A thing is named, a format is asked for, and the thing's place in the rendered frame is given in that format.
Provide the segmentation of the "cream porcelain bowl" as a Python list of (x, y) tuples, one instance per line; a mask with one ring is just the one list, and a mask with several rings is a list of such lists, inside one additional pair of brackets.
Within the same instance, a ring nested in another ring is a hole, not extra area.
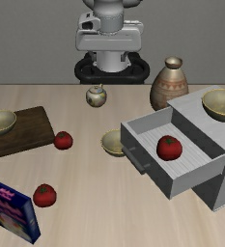
[(216, 121), (225, 123), (225, 89), (212, 89), (202, 96), (206, 113)]
[(17, 116), (10, 110), (0, 110), (0, 135), (10, 132), (16, 123)]
[(102, 148), (110, 155), (122, 157), (123, 145), (121, 143), (121, 130), (111, 129), (103, 134), (100, 140)]

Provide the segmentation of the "red tomato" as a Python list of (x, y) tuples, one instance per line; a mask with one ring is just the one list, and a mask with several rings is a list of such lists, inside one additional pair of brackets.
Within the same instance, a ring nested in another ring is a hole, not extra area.
[(156, 154), (164, 161), (178, 159), (183, 153), (181, 142), (170, 135), (162, 136), (156, 146)]
[(49, 184), (41, 184), (33, 195), (33, 202), (38, 207), (53, 206), (57, 200), (57, 193)]
[(66, 131), (60, 131), (54, 138), (54, 146), (58, 150), (67, 150), (73, 144), (73, 139), (69, 133)]

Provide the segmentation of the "brown cutting board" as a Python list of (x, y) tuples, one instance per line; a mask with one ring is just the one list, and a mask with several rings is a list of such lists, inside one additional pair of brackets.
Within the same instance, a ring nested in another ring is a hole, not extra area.
[(53, 143), (54, 132), (42, 106), (15, 112), (14, 128), (0, 135), (0, 157)]

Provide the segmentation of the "grey cabinet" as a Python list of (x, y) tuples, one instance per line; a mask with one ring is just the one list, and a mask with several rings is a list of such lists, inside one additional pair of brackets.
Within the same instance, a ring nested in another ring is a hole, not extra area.
[[(212, 89), (221, 89), (211, 86), (204, 90), (180, 96), (168, 101), (168, 105), (184, 117), (180, 121), (184, 134), (204, 149), (211, 158), (225, 154), (225, 123), (211, 118), (203, 108), (202, 96)], [(225, 161), (222, 162), (222, 171), (214, 178), (210, 178), (193, 188), (193, 191), (207, 204), (212, 211), (225, 206)]]

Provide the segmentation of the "small cream teapot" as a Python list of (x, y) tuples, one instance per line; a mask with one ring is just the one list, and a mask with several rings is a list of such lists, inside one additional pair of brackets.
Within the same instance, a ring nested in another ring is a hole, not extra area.
[(92, 107), (101, 107), (106, 100), (107, 93), (102, 84), (93, 86), (86, 92), (86, 101)]

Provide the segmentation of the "brown patterned vase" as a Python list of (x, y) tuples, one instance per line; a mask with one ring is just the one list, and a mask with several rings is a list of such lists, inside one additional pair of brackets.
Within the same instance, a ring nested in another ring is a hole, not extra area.
[(188, 94), (186, 77), (182, 71), (183, 60), (176, 56), (165, 59), (165, 67), (154, 80), (150, 91), (150, 104), (155, 111), (167, 106), (167, 101)]

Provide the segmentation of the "grey open drawer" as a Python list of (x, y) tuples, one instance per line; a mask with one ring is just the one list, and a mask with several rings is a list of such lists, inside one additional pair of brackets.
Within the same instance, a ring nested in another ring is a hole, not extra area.
[[(164, 161), (156, 154), (165, 135), (183, 146), (176, 160)], [(149, 175), (169, 199), (220, 175), (225, 166), (225, 151), (171, 107), (121, 123), (121, 143), (138, 172)]]

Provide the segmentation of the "blue carton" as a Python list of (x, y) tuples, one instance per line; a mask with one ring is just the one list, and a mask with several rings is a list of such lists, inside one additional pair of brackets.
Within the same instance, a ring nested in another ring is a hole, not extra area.
[(1, 182), (0, 226), (31, 244), (41, 236), (31, 199)]

